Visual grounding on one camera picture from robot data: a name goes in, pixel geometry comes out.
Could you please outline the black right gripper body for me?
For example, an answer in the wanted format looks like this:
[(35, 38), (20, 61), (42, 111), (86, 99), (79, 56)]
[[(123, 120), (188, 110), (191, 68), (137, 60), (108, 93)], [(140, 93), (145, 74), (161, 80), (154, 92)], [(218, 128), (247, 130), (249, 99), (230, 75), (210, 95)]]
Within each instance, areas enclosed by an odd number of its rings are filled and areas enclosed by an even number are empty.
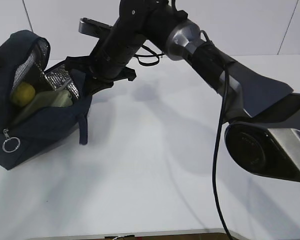
[(65, 69), (86, 73), (91, 67), (94, 80), (115, 82), (136, 52), (137, 33), (115, 25), (107, 36), (98, 38), (90, 55), (67, 57)]

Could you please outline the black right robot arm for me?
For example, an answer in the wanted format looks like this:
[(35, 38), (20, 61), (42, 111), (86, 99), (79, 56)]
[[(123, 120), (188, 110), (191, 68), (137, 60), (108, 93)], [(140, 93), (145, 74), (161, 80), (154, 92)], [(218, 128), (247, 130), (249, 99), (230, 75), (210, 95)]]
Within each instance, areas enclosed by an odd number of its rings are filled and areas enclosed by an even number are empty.
[(219, 50), (174, 1), (122, 0), (114, 25), (83, 19), (80, 32), (98, 42), (90, 55), (68, 57), (65, 67), (86, 73), (87, 94), (134, 80), (127, 65), (150, 41), (171, 60), (186, 61), (222, 97), (225, 145), (241, 168), (300, 183), (300, 93)]

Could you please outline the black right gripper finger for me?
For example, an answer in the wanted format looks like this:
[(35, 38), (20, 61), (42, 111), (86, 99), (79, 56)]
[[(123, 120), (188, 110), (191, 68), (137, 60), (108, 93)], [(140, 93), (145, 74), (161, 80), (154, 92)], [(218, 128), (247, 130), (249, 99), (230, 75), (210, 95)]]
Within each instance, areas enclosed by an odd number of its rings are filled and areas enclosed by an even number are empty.
[(89, 94), (92, 96), (100, 91), (110, 89), (113, 86), (113, 82), (105, 82), (93, 79), (90, 81)]
[(85, 70), (85, 81), (83, 86), (83, 91), (86, 96), (92, 96), (94, 90), (94, 73), (91, 67)]

